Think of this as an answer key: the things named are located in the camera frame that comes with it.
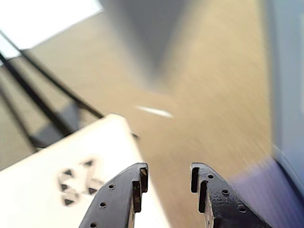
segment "metal bar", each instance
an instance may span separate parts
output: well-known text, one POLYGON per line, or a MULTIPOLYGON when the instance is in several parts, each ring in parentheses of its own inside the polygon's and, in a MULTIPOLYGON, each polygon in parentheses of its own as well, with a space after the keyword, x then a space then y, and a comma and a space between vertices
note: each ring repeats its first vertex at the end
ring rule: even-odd
POLYGON ((8 69, 11 76, 18 82, 18 84, 23 88, 23 90, 30 96, 34 103, 39 107, 39 109, 48 117, 50 121, 53 122, 55 127, 62 133, 63 136, 71 134, 73 131, 64 124, 64 122, 57 116, 46 104, 46 102, 37 94, 37 92, 30 87, 22 75, 15 69, 15 67, 8 62, 5 57, 0 53, 0 60, 3 62, 4 66, 8 69))
POLYGON ((34 66, 47 80, 49 80, 51 83, 53 83, 55 86, 57 86, 62 92, 64 92, 66 95, 68 95, 70 98, 72 98, 77 104, 88 110, 90 113, 92 113, 97 118, 103 118, 104 115, 101 114, 99 111, 91 107, 89 104, 87 104, 85 101, 81 100, 79 97, 77 97, 73 92, 58 78, 55 78, 54 75, 50 73, 46 69, 45 66, 43 66, 42 63, 40 63, 37 59, 34 60, 34 57, 31 56, 29 53, 25 53, 24 50, 20 50, 1 30, 0 34, 17 50, 21 53, 21 55, 32 65, 34 66))
POLYGON ((9 109, 9 111, 11 112, 12 116, 14 117, 15 121, 17 122, 17 124, 19 125, 22 133, 25 135, 25 137, 28 139, 32 149, 34 150, 34 152, 37 152, 37 148, 34 146, 34 143, 30 137, 29 131, 27 130, 25 124, 23 123, 23 120, 21 119, 21 117, 18 115, 17 111, 14 108, 14 105, 12 104, 12 102, 9 99, 8 94, 5 92, 4 88, 1 85, 0 82, 0 96, 2 97, 4 103, 6 104, 7 108, 9 109))
POLYGON ((128 167, 101 187, 79 228, 133 228, 135 213, 142 209, 142 193, 147 191, 148 164, 128 167))
POLYGON ((212 168, 191 164, 191 191, 199 197, 199 212, 208 228, 271 228, 212 168))

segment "white wall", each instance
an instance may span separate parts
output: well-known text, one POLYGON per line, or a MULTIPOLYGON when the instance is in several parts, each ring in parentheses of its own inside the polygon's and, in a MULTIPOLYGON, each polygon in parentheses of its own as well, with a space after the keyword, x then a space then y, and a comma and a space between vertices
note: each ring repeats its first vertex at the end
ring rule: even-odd
MULTIPOLYGON (((0 29, 19 48, 32 48, 101 10, 98 0, 0 0, 0 29)), ((0 51, 18 54, 3 37, 0 51)))

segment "printed symbol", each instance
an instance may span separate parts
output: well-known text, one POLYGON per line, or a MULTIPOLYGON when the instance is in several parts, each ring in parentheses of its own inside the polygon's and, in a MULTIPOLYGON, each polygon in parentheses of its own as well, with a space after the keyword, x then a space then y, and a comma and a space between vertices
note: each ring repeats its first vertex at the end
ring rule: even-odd
POLYGON ((103 182, 93 178, 94 172, 95 161, 91 159, 59 173, 57 178, 65 206, 76 203, 81 193, 93 195, 98 191, 103 182))

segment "beige carpet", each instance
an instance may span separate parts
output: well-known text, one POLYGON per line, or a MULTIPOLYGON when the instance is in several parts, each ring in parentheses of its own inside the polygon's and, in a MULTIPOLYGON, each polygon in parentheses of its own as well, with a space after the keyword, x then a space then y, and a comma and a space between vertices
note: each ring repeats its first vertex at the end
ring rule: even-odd
MULTIPOLYGON (((141 140, 141 153, 174 228, 203 227, 190 192, 191 162, 204 162, 224 178, 271 153, 267 59, 257 0, 196 2, 182 22, 166 62, 166 80, 147 90, 103 14, 34 48, 56 75, 101 112, 125 116, 141 140), (164 118, 136 109, 166 110, 164 118)), ((22 63, 19 58, 13 61, 22 63)), ((29 78, 56 108, 67 101, 34 74, 29 78)), ((41 116, 12 90, 31 129, 41 116)), ((7 112, 0 109, 0 165, 29 154, 7 112)))

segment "floor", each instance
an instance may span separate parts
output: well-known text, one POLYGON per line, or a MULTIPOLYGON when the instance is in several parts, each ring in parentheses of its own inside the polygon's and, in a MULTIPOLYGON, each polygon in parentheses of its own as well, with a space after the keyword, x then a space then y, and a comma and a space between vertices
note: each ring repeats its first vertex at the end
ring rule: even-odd
MULTIPOLYGON (((190 163, 210 165, 229 179, 271 154, 267 45, 258 0, 196 1, 187 9, 163 81, 138 83, 128 54, 103 13, 78 23, 33 53, 70 88, 102 113, 125 116, 174 228, 202 227, 190 192, 190 163), (146 106, 173 118, 144 112, 146 106)), ((67 103, 23 60, 55 108, 67 103)), ((0 75, 6 72, 0 68, 0 75)), ((31 130, 44 119, 1 77, 31 130)), ((0 168, 30 155, 26 141, 0 106, 0 168)))

